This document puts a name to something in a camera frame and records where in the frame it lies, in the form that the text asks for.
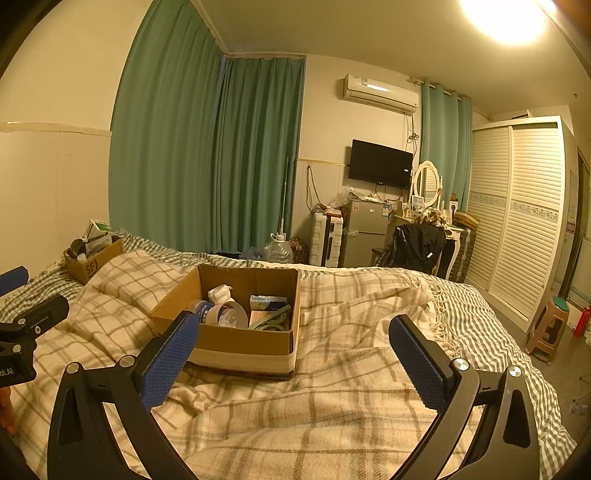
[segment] small box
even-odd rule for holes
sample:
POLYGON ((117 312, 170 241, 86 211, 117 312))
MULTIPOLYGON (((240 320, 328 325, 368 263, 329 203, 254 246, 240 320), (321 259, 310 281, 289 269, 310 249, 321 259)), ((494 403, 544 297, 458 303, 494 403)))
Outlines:
POLYGON ((103 236, 105 233, 112 233, 111 226, 108 223, 90 220, 83 236, 87 240, 91 240, 103 236))
POLYGON ((111 245, 90 257, 86 262, 79 262, 68 255, 67 252, 68 250, 64 251, 64 260, 68 273, 74 280, 86 285, 103 265, 123 253, 123 241, 118 238, 111 245))
POLYGON ((232 287, 232 298, 250 316, 251 295, 286 297, 291 305, 290 330, 248 330, 202 324, 189 361, 247 375, 293 376, 300 327, 299 272, 291 268, 220 268, 198 265, 154 307, 152 322, 163 333, 195 299, 207 299, 218 285, 232 287))

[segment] fire extinguisher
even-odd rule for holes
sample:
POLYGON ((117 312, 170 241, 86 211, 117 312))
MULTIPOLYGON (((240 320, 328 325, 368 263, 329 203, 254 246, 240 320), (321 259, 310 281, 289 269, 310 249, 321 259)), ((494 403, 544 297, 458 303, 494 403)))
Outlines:
POLYGON ((585 329, 587 328, 587 324, 589 323, 589 319, 591 318, 591 307, 587 307, 581 312, 581 318, 577 324, 577 328, 574 329, 573 335, 575 337, 580 337, 585 329))

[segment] decorative border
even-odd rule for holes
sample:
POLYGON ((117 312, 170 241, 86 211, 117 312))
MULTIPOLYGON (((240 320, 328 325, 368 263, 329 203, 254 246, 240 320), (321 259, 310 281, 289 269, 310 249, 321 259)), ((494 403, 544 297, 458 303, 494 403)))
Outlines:
POLYGON ((558 223, 557 210, 551 210, 549 208, 540 207, 538 205, 532 205, 530 203, 517 202, 516 200, 511 200, 511 210, 514 210, 519 213, 524 213, 526 215, 530 215, 533 217, 541 218, 543 220, 548 220, 552 223, 558 223))
POLYGON ((488 195, 484 193, 471 192, 469 197, 470 202, 486 203, 494 207, 505 208, 506 198, 497 195, 488 195))

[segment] louvered door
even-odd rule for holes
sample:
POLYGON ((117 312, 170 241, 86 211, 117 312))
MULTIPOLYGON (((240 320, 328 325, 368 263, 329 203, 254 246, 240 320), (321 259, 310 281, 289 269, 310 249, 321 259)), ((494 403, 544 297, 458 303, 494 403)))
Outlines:
POLYGON ((554 258, 563 195, 563 153, 557 125, 512 129, 509 209, 489 290, 530 318, 554 258))
POLYGON ((479 219, 479 226, 467 276, 482 288, 488 288, 499 248, 508 182, 509 128, 475 131, 466 210, 479 219))

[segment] silver refrigerator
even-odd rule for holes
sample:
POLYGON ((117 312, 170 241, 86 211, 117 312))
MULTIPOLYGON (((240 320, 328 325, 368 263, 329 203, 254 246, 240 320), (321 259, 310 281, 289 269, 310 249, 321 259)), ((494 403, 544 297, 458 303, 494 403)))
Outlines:
POLYGON ((389 205, 349 200, 341 267, 370 267, 372 248, 384 248, 389 205))

